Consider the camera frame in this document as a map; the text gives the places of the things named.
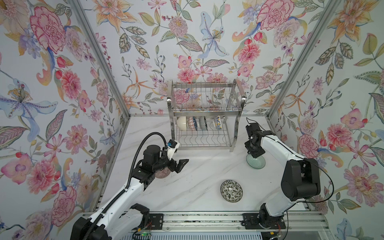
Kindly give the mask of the stainless steel dish rack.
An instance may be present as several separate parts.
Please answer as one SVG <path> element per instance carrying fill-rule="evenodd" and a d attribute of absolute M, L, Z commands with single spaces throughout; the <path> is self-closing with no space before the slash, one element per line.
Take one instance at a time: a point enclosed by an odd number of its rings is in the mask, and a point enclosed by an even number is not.
<path fill-rule="evenodd" d="M 238 140 L 240 118 L 246 94 L 238 79 L 229 83 L 175 83 L 168 81 L 167 108 L 171 136 L 181 143 L 182 150 L 216 149 L 233 152 Z M 178 117 L 195 117 L 197 131 L 183 132 L 177 127 Z M 199 117 L 207 120 L 208 130 L 200 129 Z M 218 131 L 213 119 L 220 116 L 223 129 Z"/>

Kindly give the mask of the pale green bowl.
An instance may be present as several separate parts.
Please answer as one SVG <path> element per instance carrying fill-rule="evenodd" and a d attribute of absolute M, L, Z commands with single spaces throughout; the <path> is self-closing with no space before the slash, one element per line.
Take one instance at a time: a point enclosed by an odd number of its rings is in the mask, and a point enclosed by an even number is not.
<path fill-rule="evenodd" d="M 260 170 L 266 166 L 266 160 L 263 156 L 254 158 L 252 155 L 248 154 L 246 156 L 246 161 L 251 168 L 257 169 L 257 170 Z"/>

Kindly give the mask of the cream white bowl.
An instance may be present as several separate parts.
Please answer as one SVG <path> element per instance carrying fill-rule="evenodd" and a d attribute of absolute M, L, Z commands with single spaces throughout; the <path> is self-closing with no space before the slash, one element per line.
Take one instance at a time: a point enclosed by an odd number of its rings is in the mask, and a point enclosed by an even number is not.
<path fill-rule="evenodd" d="M 177 127 L 179 128 L 180 131 L 183 131 L 183 132 L 187 131 L 188 129 L 187 117 L 185 116 L 178 117 Z"/>

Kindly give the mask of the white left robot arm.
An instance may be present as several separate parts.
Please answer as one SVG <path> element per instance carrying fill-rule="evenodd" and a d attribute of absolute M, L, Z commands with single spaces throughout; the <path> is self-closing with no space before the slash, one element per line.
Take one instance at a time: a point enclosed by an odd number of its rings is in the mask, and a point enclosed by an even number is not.
<path fill-rule="evenodd" d="M 72 240 L 118 240 L 130 231 L 139 231 L 150 225 L 149 208 L 136 203 L 136 199 L 147 189 L 164 169 L 180 173 L 188 163 L 187 159 L 173 160 L 180 147 L 177 141 L 169 141 L 164 148 L 150 145 L 144 150 L 144 157 L 122 186 L 103 207 L 90 217 L 79 218 L 73 226 Z"/>

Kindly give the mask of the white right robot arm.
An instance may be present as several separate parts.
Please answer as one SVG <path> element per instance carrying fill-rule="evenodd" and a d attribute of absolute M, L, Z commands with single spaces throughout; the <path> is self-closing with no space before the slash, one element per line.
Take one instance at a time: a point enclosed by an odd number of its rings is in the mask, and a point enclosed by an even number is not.
<path fill-rule="evenodd" d="M 320 168 L 315 159 L 307 159 L 287 147 L 272 131 L 262 130 L 257 122 L 246 126 L 249 140 L 247 162 L 255 169 L 266 165 L 264 154 L 269 153 L 283 167 L 284 172 L 278 193 L 262 204 L 258 222 L 269 229 L 281 221 L 284 213 L 296 203 L 304 202 L 321 191 Z"/>

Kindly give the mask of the dark petal pattern bowl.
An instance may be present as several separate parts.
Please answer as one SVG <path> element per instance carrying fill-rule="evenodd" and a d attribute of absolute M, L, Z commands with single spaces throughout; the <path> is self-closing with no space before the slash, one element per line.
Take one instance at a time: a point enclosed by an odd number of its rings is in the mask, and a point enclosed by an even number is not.
<path fill-rule="evenodd" d="M 208 124 L 207 120 L 204 116 L 199 117 L 199 124 L 200 124 L 200 129 L 202 131 L 207 131 L 208 130 Z"/>

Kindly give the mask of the blue geometric red bowl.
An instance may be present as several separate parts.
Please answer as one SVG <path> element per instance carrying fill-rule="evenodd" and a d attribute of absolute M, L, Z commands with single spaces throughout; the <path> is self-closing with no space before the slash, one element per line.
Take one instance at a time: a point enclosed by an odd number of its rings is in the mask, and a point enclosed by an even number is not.
<path fill-rule="evenodd" d="M 191 131 L 198 130 L 198 124 L 195 117 L 188 117 L 188 126 Z"/>

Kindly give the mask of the blue yellow patterned bowl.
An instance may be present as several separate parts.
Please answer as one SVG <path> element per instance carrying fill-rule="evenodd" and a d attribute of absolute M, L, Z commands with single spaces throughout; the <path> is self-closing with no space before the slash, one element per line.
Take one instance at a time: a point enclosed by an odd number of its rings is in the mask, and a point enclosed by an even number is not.
<path fill-rule="evenodd" d="M 216 116 L 216 117 L 214 117 L 213 122 L 214 122 L 214 126 L 215 126 L 215 128 L 216 128 L 218 131 L 220 131 L 220 130 L 223 129 L 223 124 L 222 124 L 222 121 L 221 121 L 220 116 Z"/>

